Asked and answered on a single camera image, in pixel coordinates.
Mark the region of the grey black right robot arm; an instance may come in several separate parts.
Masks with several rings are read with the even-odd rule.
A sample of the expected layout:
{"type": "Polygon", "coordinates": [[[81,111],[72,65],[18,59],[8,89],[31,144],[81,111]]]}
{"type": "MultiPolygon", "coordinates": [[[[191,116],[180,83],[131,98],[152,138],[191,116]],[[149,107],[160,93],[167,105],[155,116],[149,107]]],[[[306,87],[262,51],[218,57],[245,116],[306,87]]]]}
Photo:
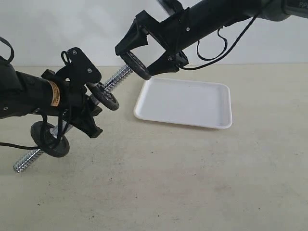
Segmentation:
{"type": "Polygon", "coordinates": [[[159,4],[169,15],[167,19],[159,22],[146,11],[141,11],[115,47],[116,55],[145,80],[159,74],[189,70],[183,50],[223,27],[251,19],[235,40],[238,43],[257,18],[279,22],[291,15],[308,16],[306,0],[202,0],[186,9],[178,0],[161,0],[159,4]],[[165,52],[146,67],[131,50],[148,45],[148,35],[165,52]]]}

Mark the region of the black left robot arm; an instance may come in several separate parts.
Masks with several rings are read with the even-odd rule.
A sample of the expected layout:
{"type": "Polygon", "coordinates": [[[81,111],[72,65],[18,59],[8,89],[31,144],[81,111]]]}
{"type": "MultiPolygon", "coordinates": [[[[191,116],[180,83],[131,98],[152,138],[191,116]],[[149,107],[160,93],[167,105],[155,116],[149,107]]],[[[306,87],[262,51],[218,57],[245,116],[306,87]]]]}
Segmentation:
{"type": "Polygon", "coordinates": [[[40,77],[16,71],[10,60],[1,58],[0,117],[56,116],[97,138],[102,129],[94,117],[101,108],[86,94],[85,85],[100,80],[100,72],[86,57],[71,59],[57,72],[47,69],[40,77]]]}

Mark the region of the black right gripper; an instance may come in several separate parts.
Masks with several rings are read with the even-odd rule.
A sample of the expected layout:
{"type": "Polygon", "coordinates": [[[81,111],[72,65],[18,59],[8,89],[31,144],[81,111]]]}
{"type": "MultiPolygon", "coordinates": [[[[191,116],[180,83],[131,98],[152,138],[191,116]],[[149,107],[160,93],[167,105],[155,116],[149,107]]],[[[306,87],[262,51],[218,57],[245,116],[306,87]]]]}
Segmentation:
{"type": "Polygon", "coordinates": [[[126,35],[115,46],[115,53],[120,56],[133,49],[148,45],[148,36],[165,50],[165,52],[147,67],[151,76],[164,73],[176,73],[189,64],[182,52],[180,41],[186,28],[190,27],[190,7],[181,9],[163,21],[157,21],[145,10],[135,16],[126,35]]]}

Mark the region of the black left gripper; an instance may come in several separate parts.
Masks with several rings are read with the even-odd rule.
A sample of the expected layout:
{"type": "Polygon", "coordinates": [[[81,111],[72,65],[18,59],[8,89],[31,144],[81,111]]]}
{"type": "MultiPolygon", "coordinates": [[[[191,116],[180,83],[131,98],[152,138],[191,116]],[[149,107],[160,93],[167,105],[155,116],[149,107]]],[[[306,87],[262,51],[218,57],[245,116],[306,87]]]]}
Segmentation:
{"type": "Polygon", "coordinates": [[[94,121],[94,117],[102,112],[101,103],[94,95],[88,96],[85,85],[73,87],[70,79],[63,76],[61,71],[54,72],[46,69],[41,77],[55,83],[60,90],[60,102],[57,109],[66,109],[64,121],[84,132],[90,138],[97,138],[102,129],[94,121]]]}

